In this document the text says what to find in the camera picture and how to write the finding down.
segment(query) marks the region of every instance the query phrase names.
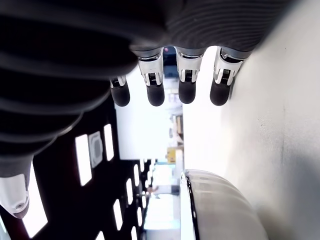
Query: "white surface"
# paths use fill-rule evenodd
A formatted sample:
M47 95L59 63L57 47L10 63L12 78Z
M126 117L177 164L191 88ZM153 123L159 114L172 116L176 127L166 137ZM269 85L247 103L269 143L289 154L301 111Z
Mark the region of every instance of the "white surface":
M37 232L39 232L48 223L48 219L38 190L38 184L33 164L31 164L30 169L30 182L28 190L30 197L29 209L22 221L29 237L33 238L37 234Z
M92 178L88 136L82 135L75 138L76 160L78 163L78 171L80 177L80 184L84 186Z
M147 87L138 66L126 79L130 103L125 107L115 106L120 159L164 158L169 140L167 99L159 107L149 103Z
M119 199L115 200L113 204L113 212L114 212L114 219L115 219L115 225L116 229L120 231L122 227L122 215L121 215L121 208L120 208L120 202Z
M106 159L110 161L115 155L110 124L104 126L104 139L105 139Z
M100 231L95 240L105 240L104 233Z
M271 240L320 239L319 9L301 1L244 63L222 107L210 102L207 52L184 106L185 167L231 181Z
M139 182L140 182L140 178L139 178L139 169L138 169L138 165L134 165L133 167L133 174L134 174L134 184L136 187L139 186Z
M125 187L126 187L126 195L128 197L128 204L131 205L131 203L132 203L132 201L134 199L134 196L133 196L133 193L132 193L131 178L129 178L128 181L126 181Z

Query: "bright window light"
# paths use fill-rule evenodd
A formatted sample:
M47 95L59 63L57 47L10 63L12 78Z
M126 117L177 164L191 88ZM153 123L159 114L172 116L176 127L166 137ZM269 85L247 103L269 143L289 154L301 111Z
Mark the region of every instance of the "bright window light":
M130 205L132 201L134 200L134 196L132 193L132 183L131 183L131 178L126 181L126 195L128 196L128 204Z
M80 184L84 186L92 178L88 136L82 135L75 138L76 158L78 162Z
M95 240L105 240L104 234L102 231L99 232L98 236L96 236Z
M48 222L38 190L33 164L31 164L30 169L30 182L28 191L30 196L29 210L22 221L29 238L33 238L37 232L39 232Z
M139 169L137 164L134 165L133 167L133 174L134 174L134 184L136 187L138 187L140 179L139 179Z
M141 227L142 224L142 213L141 213L141 208L138 207L137 211L136 211L136 216L138 218L138 225L139 227Z
M136 231L136 227L133 226L131 229L131 240L138 240L137 238L137 231Z
M151 172L150 171L148 171L147 177L148 177L148 183L150 185L151 184Z
M113 212L114 212L116 229L118 231L120 231L120 229L122 227L122 215L121 215L119 199L115 200L115 202L113 204Z
M106 159L110 161L115 155L110 124L104 126L104 140L105 140Z
M140 159L140 171L143 172L145 170L145 160Z
M142 196L142 207L145 209L147 206L147 200L146 200L146 196Z
M0 225L4 231L5 234L7 234L7 229L5 227L4 221L2 220L1 216L0 216Z

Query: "rectangular light panel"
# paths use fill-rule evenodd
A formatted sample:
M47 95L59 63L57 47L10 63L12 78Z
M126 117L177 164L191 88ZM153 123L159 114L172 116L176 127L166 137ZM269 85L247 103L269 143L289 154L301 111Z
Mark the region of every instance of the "rectangular light panel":
M126 195L128 196L128 204L131 205L132 201L134 200L134 196L132 193L132 183L131 183L131 178L126 181Z
M104 140L105 140L106 159L110 161L115 156L110 124L104 126Z
M104 233L100 231L95 240L105 240Z
M151 172L150 171L148 171L148 173L147 173L147 178L148 178L148 183L150 185L151 184Z
M139 179L139 169L137 164L134 165L133 167L133 174L134 174L134 185L138 187L140 179Z
M142 207L145 209L147 206L146 196L142 196L141 200L142 200Z
M122 227L122 215L121 215L121 208L120 208L119 199L115 200L115 202L113 204L113 212L114 212L116 229L118 231L120 231L120 229Z
M133 226L131 229L131 240L138 240L137 238L137 231L136 231L136 227Z
M137 211L136 211L136 216L137 216L137 219L138 219L138 225L139 227L141 227L141 224L142 224L142 213L141 213L141 208L138 207Z
M145 171L145 160L143 158L140 159L140 171L142 173Z
M47 223L48 219L41 201L33 164L30 169L29 210L22 219L29 238L33 238Z
M78 162L78 170L80 184L84 186L92 178L88 136L82 135L75 138L76 159Z
M7 229L6 229L6 227L5 227L4 221L2 220L1 216L0 216L0 225L1 225L4 233L6 234L6 233L7 233Z

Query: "black fingertip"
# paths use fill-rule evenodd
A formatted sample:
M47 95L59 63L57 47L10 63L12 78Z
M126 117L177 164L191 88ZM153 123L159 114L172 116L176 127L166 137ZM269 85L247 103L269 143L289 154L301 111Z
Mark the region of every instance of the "black fingertip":
M111 95L115 104L119 107L127 106L130 102L130 92L128 83L125 82L123 86L116 86L111 88Z
M196 97L196 82L179 81L179 98L184 104L190 104Z
M164 85L150 85L146 86L146 92L148 100L151 105L158 107L161 106L165 101L165 89Z
M210 100L216 106L224 105L229 98L230 86L226 84L217 84L215 80L212 81Z

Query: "robotic hand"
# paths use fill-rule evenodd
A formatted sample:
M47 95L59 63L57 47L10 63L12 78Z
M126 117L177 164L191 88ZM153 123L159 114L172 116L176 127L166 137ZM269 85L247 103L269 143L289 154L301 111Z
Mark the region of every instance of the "robotic hand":
M138 64L147 97L165 99L163 47L175 46L180 100L195 99L206 49L221 106L242 63L293 0L0 1L0 205L22 218L33 157L112 95L130 101Z

